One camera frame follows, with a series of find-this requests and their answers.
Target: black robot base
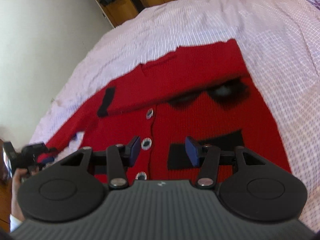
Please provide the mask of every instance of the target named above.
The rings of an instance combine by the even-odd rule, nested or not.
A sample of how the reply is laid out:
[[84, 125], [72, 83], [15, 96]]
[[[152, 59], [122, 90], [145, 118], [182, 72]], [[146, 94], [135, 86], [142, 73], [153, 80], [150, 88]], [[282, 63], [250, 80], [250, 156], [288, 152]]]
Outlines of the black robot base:
[[[13, 239], [270, 239], [311, 240], [298, 217], [307, 200], [303, 183], [255, 152], [221, 151], [186, 137], [196, 184], [188, 180], [136, 180], [125, 171], [139, 155], [140, 138], [93, 152], [84, 147], [20, 187], [25, 222]], [[108, 183], [92, 176], [106, 165]], [[216, 183], [219, 165], [233, 175]]]

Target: black clamp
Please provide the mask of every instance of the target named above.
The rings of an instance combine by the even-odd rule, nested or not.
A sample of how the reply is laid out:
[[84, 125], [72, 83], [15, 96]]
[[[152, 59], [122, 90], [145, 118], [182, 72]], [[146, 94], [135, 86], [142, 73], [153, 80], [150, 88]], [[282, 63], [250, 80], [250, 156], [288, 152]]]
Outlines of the black clamp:
[[[22, 184], [18, 202], [24, 216], [65, 222], [89, 214], [110, 190], [129, 186], [125, 171], [134, 166], [139, 152], [138, 136], [127, 145], [112, 145], [105, 151], [79, 149]], [[92, 176], [95, 165], [106, 166], [107, 187]]]
[[44, 143], [38, 143], [27, 145], [23, 147], [20, 153], [17, 153], [11, 142], [3, 143], [4, 163], [10, 177], [13, 176], [17, 168], [28, 169], [27, 177], [36, 169], [36, 167], [41, 170], [44, 165], [37, 163], [36, 160], [38, 156], [42, 153], [52, 153], [56, 151], [56, 148], [48, 148]]
[[[185, 147], [192, 165], [201, 167], [195, 186], [214, 190], [233, 213], [261, 222], [300, 216], [307, 190], [287, 171], [243, 146], [236, 147], [234, 152], [221, 151], [186, 137]], [[217, 187], [219, 165], [232, 165], [233, 175]]]

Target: hand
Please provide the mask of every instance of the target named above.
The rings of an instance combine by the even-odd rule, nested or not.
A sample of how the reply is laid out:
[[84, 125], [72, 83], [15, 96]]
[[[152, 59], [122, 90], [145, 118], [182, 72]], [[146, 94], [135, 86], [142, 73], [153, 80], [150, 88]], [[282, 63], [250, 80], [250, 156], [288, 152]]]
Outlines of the hand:
[[27, 169], [16, 169], [12, 177], [12, 199], [11, 199], [11, 215], [19, 219], [21, 222], [25, 220], [21, 208], [18, 204], [18, 190], [21, 186], [21, 177], [26, 175]]

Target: white bedsheet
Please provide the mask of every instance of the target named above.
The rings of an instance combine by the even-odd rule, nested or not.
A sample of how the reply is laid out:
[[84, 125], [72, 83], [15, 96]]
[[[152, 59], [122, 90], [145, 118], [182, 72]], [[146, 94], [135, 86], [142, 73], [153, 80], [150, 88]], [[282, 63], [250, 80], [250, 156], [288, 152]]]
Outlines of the white bedsheet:
[[137, 64], [231, 38], [278, 124], [292, 173], [308, 189], [300, 219], [320, 230], [320, 11], [306, 0], [178, 0], [145, 9], [88, 53], [31, 142], [48, 141], [87, 98]]

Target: red sweater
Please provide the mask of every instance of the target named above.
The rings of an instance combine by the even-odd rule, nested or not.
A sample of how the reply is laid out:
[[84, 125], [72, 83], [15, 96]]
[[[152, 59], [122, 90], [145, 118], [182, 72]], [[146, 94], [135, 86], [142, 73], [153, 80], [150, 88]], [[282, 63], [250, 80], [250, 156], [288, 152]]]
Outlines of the red sweater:
[[[247, 86], [248, 96], [220, 103], [205, 91], [234, 78]], [[182, 106], [168, 103], [187, 92], [202, 90]], [[101, 107], [104, 98], [105, 106]], [[149, 109], [153, 115], [147, 119]], [[98, 111], [105, 116], [98, 117]], [[151, 147], [141, 149], [135, 166], [127, 171], [130, 183], [142, 171], [148, 179], [194, 181], [197, 168], [168, 169], [170, 145], [183, 144], [186, 136], [207, 140], [237, 130], [246, 147], [290, 172], [276, 122], [250, 78], [236, 41], [229, 40], [179, 47], [156, 61], [138, 65], [89, 98], [47, 146], [61, 151], [78, 131], [85, 132], [81, 146], [91, 146], [94, 151], [127, 144], [135, 135], [150, 138]], [[221, 166], [219, 180], [230, 174], [230, 167]]]

